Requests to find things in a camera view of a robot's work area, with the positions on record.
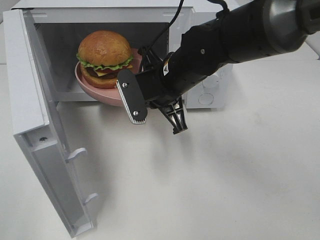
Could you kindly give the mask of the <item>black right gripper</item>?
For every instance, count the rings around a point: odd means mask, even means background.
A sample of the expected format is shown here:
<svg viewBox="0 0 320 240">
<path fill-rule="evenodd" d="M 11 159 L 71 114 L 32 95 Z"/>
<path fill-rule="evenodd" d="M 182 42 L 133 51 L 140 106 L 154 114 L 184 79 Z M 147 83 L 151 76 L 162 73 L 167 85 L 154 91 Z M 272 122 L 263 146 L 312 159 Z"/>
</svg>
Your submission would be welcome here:
<svg viewBox="0 0 320 240">
<path fill-rule="evenodd" d="M 160 110 L 174 135 L 188 129 L 181 95 L 232 63 L 223 36 L 226 28 L 227 17 L 192 26 L 181 35 L 180 47 L 166 60 L 136 75 L 144 102 Z"/>
</svg>

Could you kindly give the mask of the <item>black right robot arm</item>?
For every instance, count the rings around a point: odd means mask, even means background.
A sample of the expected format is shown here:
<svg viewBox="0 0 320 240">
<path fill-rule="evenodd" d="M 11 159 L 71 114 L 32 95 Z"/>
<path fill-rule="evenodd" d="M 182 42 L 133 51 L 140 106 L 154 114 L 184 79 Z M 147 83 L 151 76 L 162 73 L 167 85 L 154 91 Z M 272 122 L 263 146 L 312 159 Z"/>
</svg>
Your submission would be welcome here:
<svg viewBox="0 0 320 240">
<path fill-rule="evenodd" d="M 145 106 L 130 111 L 144 123 L 147 108 L 159 109 L 174 133 L 186 129 L 182 95 L 227 64 L 298 50 L 320 30 L 317 0 L 254 0 L 234 10 L 219 0 L 215 19 L 192 26 L 179 48 L 136 76 Z"/>
</svg>

